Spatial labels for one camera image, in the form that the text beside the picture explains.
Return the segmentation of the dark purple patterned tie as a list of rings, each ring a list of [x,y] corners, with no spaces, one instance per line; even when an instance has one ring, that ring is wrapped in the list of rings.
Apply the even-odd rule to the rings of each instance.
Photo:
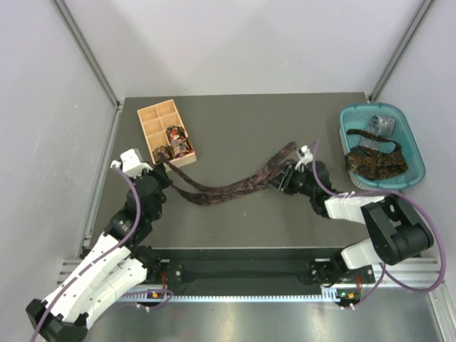
[[[193,204],[210,206],[239,199],[245,195],[250,195],[263,190],[267,187],[267,182],[279,175],[287,162],[291,162],[291,159],[287,159],[287,157],[296,150],[296,142],[289,142],[273,155],[258,172],[240,181],[222,187],[209,187],[196,182],[164,157],[161,157],[161,163],[166,164],[186,183],[199,191],[198,193],[188,192],[176,185],[171,185],[181,197]]]

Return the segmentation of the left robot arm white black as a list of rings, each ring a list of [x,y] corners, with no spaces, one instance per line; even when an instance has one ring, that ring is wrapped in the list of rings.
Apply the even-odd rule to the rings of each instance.
[[[46,298],[26,307],[32,341],[39,336],[45,341],[82,341],[120,297],[143,281],[160,278],[162,267],[142,242],[161,218],[163,191],[172,182],[162,165],[141,163],[131,175],[123,168],[113,166],[130,188],[122,209],[70,276]]]

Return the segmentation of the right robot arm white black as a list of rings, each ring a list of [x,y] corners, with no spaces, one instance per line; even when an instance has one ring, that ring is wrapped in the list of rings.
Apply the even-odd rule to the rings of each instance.
[[[307,196],[318,216],[365,226],[367,239],[330,258],[333,275],[339,281],[350,281],[366,266],[399,264],[434,244],[430,228],[405,199],[397,195],[358,197],[339,192],[332,187],[323,162],[299,167],[288,162],[267,184],[287,195]]]

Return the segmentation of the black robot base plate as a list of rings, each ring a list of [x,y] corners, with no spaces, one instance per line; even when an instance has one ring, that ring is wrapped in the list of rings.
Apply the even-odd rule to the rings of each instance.
[[[371,285],[373,269],[339,274],[330,258],[339,248],[154,249],[146,284],[177,296],[297,296],[319,294],[328,285]]]

